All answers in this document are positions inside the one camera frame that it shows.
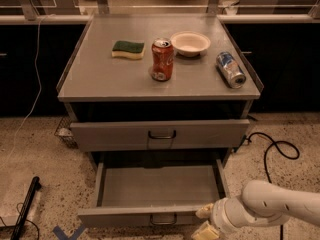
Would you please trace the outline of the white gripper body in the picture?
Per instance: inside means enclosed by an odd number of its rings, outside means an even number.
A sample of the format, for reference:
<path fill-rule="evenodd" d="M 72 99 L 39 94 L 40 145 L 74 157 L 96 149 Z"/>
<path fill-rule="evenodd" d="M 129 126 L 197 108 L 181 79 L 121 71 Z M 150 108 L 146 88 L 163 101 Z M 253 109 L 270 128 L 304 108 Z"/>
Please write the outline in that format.
<path fill-rule="evenodd" d="M 224 234 L 234 233 L 236 226 L 236 212 L 239 209 L 239 200 L 237 198 L 223 198 L 213 205 L 210 215 L 211 224 Z"/>

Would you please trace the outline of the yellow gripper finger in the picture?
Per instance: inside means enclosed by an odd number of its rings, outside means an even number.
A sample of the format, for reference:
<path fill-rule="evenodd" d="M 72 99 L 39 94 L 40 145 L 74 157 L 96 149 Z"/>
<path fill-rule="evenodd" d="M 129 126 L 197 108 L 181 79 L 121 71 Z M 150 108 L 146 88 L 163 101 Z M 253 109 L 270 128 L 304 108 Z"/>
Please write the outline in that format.
<path fill-rule="evenodd" d="M 208 219 L 213 211 L 214 204 L 209 203 L 196 211 L 196 216 L 200 219 Z"/>
<path fill-rule="evenodd" d="M 218 240 L 219 233 L 214 227 L 205 221 L 192 235 L 192 240 Z"/>

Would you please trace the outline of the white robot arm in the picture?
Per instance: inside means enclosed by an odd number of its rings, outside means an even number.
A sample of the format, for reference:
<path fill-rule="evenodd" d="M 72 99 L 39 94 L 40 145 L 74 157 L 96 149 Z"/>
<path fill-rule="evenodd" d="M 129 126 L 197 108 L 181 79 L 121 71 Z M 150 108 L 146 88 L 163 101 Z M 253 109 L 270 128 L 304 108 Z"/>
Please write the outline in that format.
<path fill-rule="evenodd" d="M 240 195 L 207 204 L 196 216 L 205 222 L 192 234 L 193 240 L 217 240 L 242 227 L 283 225 L 291 217 L 319 226 L 320 194 L 252 180 Z"/>

